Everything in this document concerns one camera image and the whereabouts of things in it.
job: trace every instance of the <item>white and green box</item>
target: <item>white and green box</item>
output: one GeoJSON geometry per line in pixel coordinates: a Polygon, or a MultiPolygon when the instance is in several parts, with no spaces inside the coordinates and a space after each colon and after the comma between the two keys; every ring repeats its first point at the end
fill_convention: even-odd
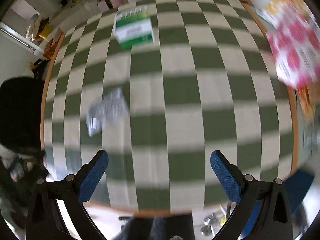
{"type": "Polygon", "coordinates": [[[146,6],[139,6],[115,16],[114,36],[123,48],[154,41],[152,24],[146,6]]]}

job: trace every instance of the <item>plastic bag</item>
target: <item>plastic bag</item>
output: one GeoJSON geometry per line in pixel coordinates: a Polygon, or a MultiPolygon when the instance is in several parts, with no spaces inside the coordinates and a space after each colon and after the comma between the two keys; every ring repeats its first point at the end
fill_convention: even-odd
{"type": "Polygon", "coordinates": [[[277,30],[267,33],[281,82],[299,88],[317,81],[320,76],[318,35],[318,27],[311,27],[293,6],[287,6],[277,30]]]}
{"type": "Polygon", "coordinates": [[[120,87],[109,92],[102,101],[93,103],[86,115],[88,134],[94,134],[103,130],[107,121],[123,116],[128,113],[128,106],[120,87]]]}
{"type": "Polygon", "coordinates": [[[33,18],[33,21],[28,27],[28,30],[26,33],[26,39],[33,40],[33,41],[41,41],[42,38],[40,38],[39,36],[37,38],[37,34],[39,31],[40,23],[42,19],[44,19],[44,17],[42,15],[39,15],[39,16],[33,15],[32,18],[33,18]]]}

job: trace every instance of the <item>screw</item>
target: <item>screw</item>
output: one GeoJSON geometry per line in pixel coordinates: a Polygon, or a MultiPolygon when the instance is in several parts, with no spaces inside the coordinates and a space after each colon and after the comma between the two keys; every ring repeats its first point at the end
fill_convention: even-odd
{"type": "Polygon", "coordinates": [[[42,183],[44,183],[44,179],[38,179],[37,184],[41,185],[42,183]]]}
{"type": "Polygon", "coordinates": [[[252,175],[250,175],[250,174],[245,175],[244,178],[245,178],[247,181],[252,181],[252,180],[253,180],[253,177],[252,177],[252,175]]]}
{"type": "Polygon", "coordinates": [[[72,181],[74,178],[75,176],[73,174],[69,174],[68,176],[66,176],[67,181],[72,181]]]}
{"type": "Polygon", "coordinates": [[[279,178],[276,178],[275,181],[276,181],[276,184],[279,184],[279,185],[282,184],[282,180],[279,178]]]}
{"type": "Polygon", "coordinates": [[[204,226],[200,229],[201,235],[212,236],[212,230],[210,227],[204,226]]]}
{"type": "Polygon", "coordinates": [[[217,220],[217,217],[214,213],[210,214],[209,216],[204,218],[204,224],[206,226],[212,225],[217,220]]]}

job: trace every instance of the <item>red and white patterned bag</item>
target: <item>red and white patterned bag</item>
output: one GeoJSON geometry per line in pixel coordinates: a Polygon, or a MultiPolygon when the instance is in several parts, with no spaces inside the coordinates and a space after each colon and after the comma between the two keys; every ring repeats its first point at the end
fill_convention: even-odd
{"type": "Polygon", "coordinates": [[[311,26],[289,5],[275,31],[267,33],[279,81],[293,88],[304,87],[320,77],[318,27],[311,26]]]}

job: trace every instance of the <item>table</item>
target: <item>table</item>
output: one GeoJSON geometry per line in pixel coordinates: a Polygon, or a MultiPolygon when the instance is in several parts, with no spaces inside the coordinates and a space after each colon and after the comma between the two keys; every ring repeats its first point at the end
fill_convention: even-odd
{"type": "Polygon", "coordinates": [[[112,36],[117,10],[65,34],[44,92],[43,141],[55,179],[104,149],[109,165],[93,199],[179,213],[227,200],[210,167],[214,150],[256,179],[287,177],[296,117],[251,14],[238,0],[145,0],[118,11],[142,4],[153,43],[123,50],[112,36]],[[88,107],[118,86],[129,115],[90,138],[88,107]]]}

